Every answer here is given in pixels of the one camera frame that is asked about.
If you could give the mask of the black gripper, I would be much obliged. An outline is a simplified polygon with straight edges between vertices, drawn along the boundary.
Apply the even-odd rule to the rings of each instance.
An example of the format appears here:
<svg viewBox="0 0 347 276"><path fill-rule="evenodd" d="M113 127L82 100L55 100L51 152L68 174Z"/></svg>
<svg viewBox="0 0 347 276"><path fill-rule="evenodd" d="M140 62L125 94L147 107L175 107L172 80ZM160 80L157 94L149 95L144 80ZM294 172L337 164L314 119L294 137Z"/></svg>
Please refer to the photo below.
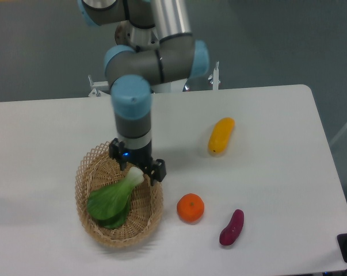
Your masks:
<svg viewBox="0 0 347 276"><path fill-rule="evenodd" d="M154 186L165 178L166 165L163 159L153 159L151 154L151 142L138 149L127 148L118 138L114 138L109 144L109 157L119 164L121 171L127 168L127 163L133 164L149 177L150 185Z"/></svg>

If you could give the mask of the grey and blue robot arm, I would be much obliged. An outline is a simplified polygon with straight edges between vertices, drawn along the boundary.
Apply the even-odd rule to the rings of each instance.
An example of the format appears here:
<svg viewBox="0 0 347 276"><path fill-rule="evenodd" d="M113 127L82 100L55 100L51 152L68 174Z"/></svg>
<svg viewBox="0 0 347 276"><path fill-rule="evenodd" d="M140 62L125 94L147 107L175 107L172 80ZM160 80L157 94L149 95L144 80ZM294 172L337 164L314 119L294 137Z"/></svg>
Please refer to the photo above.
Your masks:
<svg viewBox="0 0 347 276"><path fill-rule="evenodd" d="M184 1L79 1L78 7L90 25L122 28L104 56L117 131L109 156L122 170L133 164L151 184L161 182L165 162L152 157L152 87L205 75L208 48L193 37Z"/></svg>

